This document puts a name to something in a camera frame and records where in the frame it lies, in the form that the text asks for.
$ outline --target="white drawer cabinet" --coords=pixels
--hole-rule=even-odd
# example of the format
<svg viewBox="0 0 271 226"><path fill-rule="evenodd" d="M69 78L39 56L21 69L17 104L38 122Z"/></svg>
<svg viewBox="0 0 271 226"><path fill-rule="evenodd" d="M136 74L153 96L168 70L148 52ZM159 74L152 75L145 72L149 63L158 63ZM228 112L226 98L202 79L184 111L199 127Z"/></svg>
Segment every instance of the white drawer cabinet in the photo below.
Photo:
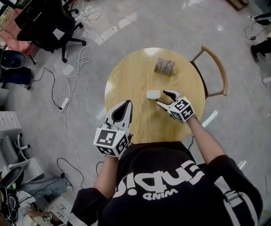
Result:
<svg viewBox="0 0 271 226"><path fill-rule="evenodd" d="M62 196L56 198L49 206L48 212L53 213L64 224L67 224L67 215L71 213L72 205Z"/></svg>
<svg viewBox="0 0 271 226"><path fill-rule="evenodd" d="M0 111L0 131L20 128L16 113L13 111Z"/></svg>

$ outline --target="shoe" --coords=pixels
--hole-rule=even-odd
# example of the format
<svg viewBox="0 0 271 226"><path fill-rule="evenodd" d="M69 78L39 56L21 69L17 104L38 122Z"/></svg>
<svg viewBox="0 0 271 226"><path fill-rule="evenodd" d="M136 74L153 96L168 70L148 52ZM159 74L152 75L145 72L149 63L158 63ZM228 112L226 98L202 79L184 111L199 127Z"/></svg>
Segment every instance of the shoe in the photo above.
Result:
<svg viewBox="0 0 271 226"><path fill-rule="evenodd" d="M249 50L250 50L250 53L251 53L251 55L252 55L252 57L253 57L253 60L254 60L256 63L258 63L258 62L259 62L258 56L257 56L256 53L254 53L254 52L252 51L252 46L249 47Z"/></svg>

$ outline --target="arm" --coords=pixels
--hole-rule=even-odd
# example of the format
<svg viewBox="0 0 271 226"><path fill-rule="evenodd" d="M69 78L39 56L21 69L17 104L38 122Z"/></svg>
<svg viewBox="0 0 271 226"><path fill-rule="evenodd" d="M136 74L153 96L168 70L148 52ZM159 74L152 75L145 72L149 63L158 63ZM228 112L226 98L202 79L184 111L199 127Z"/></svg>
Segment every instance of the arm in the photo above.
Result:
<svg viewBox="0 0 271 226"><path fill-rule="evenodd" d="M98 189L107 199L115 194L118 158L106 156L93 187Z"/></svg>
<svg viewBox="0 0 271 226"><path fill-rule="evenodd" d="M206 164L209 164L217 156L225 155L220 143L200 124L195 116L188 119L187 123Z"/></svg>

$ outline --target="glossy floor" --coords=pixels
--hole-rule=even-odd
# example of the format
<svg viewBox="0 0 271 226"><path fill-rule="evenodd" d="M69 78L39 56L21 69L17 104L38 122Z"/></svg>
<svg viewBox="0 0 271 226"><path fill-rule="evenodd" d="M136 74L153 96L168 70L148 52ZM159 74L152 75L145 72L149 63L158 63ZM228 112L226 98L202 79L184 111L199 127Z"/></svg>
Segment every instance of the glossy floor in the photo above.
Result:
<svg viewBox="0 0 271 226"><path fill-rule="evenodd" d="M201 44L209 47L222 61L228 76L228 95L206 100L202 122L222 143L227 154L241 167L244 174L260 190L265 215L271 211L271 83L262 78L271 76L270 56L259 58L256 64L248 47L252 44L243 32L252 22L249 14L260 11L251 4L237 12L224 0L95 0L84 4L91 11L100 10L98 20L87 22L90 41L88 56L91 60L80 71L73 100L66 111L67 127L71 133L81 164L96 177L96 164L103 159L92 145L96 127L105 116L104 92L106 81L114 66L132 51L159 47L174 50L192 59ZM95 13L90 19L98 17ZM247 30L248 36L258 33ZM74 37L85 36L77 30ZM262 41L261 34L257 41ZM66 64L61 62L61 51L54 54L40 50L37 65L29 65L35 78L43 68L55 72L53 96L58 105L68 97L64 76L77 71L81 45L69 43ZM196 61L209 91L222 86L220 73L208 55ZM72 86L74 79L69 79ZM23 128L25 143L31 144L30 153L40 161L47 174L60 174L56 160L66 158L82 170L84 186L93 181L81 168L64 127L63 113L51 100L52 75L45 72L39 82L27 91L18 85L9 85L8 109L17 112ZM191 137L183 143L188 146ZM201 162L197 146L191 152ZM73 184L82 177L64 162L61 168ZM77 190L66 193L74 201Z"/></svg>

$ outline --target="power strip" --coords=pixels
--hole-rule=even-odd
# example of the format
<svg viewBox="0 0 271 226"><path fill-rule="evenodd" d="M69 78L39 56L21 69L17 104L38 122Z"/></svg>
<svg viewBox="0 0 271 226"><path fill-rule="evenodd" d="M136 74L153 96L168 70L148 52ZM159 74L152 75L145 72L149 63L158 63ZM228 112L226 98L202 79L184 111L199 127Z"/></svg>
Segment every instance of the power strip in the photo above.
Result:
<svg viewBox="0 0 271 226"><path fill-rule="evenodd" d="M66 108L68 102L69 102L69 98L66 97L65 100L64 100L64 102L63 102L63 104L62 104L61 107L60 107L60 111L61 111L61 112L63 112L63 111L65 110L65 108Z"/></svg>

